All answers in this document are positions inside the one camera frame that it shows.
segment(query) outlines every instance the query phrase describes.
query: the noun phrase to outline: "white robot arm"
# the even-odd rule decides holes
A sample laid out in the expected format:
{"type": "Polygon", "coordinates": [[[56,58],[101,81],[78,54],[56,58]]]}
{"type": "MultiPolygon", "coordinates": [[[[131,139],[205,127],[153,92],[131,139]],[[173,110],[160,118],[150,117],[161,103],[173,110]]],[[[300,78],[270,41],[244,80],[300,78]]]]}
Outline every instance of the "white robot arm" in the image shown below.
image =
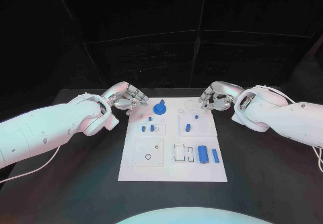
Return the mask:
{"type": "Polygon", "coordinates": [[[91,136],[102,127],[111,130],[120,122],[111,107],[130,114],[147,100],[134,86],[120,82],[101,96],[85,93],[68,104],[40,108],[0,123],[0,168],[59,147],[76,132],[91,136]]]}
{"type": "MultiPolygon", "coordinates": [[[[295,103],[271,87],[258,85],[245,90],[220,81],[210,84],[199,98],[199,103],[202,103],[202,108],[219,111],[226,110],[233,103],[233,121],[258,132],[265,132],[271,127],[282,137],[317,147],[321,153],[323,105],[295,103]],[[213,103],[207,104],[212,95],[213,103]]],[[[316,149],[314,152],[320,166],[321,158],[316,149]]]]}

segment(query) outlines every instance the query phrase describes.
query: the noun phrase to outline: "dark table surface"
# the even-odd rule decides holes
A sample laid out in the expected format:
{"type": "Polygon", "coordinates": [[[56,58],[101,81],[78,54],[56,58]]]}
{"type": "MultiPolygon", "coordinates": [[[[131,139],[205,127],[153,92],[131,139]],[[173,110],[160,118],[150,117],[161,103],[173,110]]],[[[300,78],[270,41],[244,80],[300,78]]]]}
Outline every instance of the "dark table surface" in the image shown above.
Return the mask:
{"type": "MultiPolygon", "coordinates": [[[[83,92],[60,90],[53,104],[83,92]]],[[[148,97],[196,97],[203,89],[143,89],[148,97]]],[[[275,224],[323,223],[323,174],[308,146],[272,130],[259,133],[231,120],[232,108],[213,111],[228,182],[118,182],[128,124],[94,136],[82,133],[36,173],[7,181],[0,191],[0,223],[115,223],[169,207],[231,210],[275,224]]],[[[55,150],[20,161],[10,176],[36,169],[55,150]]]]}

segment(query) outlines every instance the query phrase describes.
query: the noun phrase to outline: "white board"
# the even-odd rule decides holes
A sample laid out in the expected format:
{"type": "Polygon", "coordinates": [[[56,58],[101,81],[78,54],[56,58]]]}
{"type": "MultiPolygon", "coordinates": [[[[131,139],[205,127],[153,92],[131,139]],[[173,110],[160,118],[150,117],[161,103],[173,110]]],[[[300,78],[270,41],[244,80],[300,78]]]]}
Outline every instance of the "white board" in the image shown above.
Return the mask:
{"type": "Polygon", "coordinates": [[[128,121],[118,181],[228,182],[212,113],[200,109],[197,99],[150,98],[148,105],[134,109],[128,121]],[[161,99],[167,109],[163,115],[157,115],[153,106],[161,99]],[[184,130],[187,123],[192,126],[189,132],[184,130]],[[199,162],[200,145],[207,150],[206,164],[199,162]],[[215,163],[212,149],[216,149],[219,163],[215,163]],[[184,161],[174,161],[176,155],[179,160],[184,157],[184,161]]]}

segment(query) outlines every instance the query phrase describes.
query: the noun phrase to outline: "cable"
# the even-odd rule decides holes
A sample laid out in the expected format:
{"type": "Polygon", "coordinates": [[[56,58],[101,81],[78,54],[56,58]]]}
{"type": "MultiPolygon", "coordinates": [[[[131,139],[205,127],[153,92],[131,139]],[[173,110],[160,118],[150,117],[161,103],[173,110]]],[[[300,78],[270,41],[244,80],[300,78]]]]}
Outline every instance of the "cable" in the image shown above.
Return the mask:
{"type": "Polygon", "coordinates": [[[46,163],[45,163],[36,170],[33,170],[33,171],[30,171],[30,172],[21,174],[21,175],[17,175],[17,176],[14,176],[14,177],[7,178],[6,180],[0,181],[0,183],[6,182],[6,181],[9,181],[9,180],[13,180],[13,179],[16,179],[16,178],[19,178],[19,177],[21,177],[21,176],[24,176],[24,175],[27,175],[27,174],[32,174],[33,172],[39,171],[39,170],[49,164],[49,162],[52,161],[52,159],[53,159],[53,157],[55,157],[55,155],[56,155],[56,153],[58,153],[58,151],[59,151],[59,147],[58,147],[58,149],[56,149],[55,154],[52,155],[52,158],[47,160],[47,162],[46,162],[46,163]]]}
{"type": "MultiPolygon", "coordinates": [[[[275,92],[277,94],[280,94],[282,97],[285,97],[285,98],[291,101],[293,104],[295,103],[295,102],[290,99],[290,97],[288,97],[282,92],[280,92],[277,89],[274,89],[274,88],[271,88],[271,87],[267,87],[265,85],[257,85],[255,87],[267,88],[268,90],[271,90],[272,92],[275,92]]],[[[319,159],[319,161],[317,161],[317,163],[319,163],[319,168],[320,168],[320,171],[323,172],[323,169],[321,169],[321,163],[323,163],[323,160],[321,160],[321,148],[319,148],[319,153],[317,153],[317,151],[316,151],[314,146],[311,146],[311,148],[313,148],[313,150],[314,150],[314,154],[316,154],[317,159],[319,159]]]]}

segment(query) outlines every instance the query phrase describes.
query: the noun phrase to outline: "robotic hand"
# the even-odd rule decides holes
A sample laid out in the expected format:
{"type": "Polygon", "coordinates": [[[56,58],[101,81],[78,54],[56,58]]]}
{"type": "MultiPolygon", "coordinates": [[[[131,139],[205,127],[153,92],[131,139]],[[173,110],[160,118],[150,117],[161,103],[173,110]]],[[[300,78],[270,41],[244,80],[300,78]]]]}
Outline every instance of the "robotic hand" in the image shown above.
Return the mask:
{"type": "Polygon", "coordinates": [[[235,122],[258,132],[265,132],[271,127],[281,136],[311,146],[323,172],[323,105],[295,103],[271,87],[257,85],[245,90],[220,81],[210,84],[199,98],[199,103],[202,103],[202,108],[219,111],[226,110],[233,103],[232,120],[235,122]],[[207,104],[212,95],[213,103],[207,104]]]}
{"type": "Polygon", "coordinates": [[[65,144],[76,132],[94,135],[111,130],[118,119],[111,107],[128,110],[145,106],[148,97],[127,82],[99,95],[82,94],[66,104],[40,108],[0,123],[0,168],[65,144]]]}

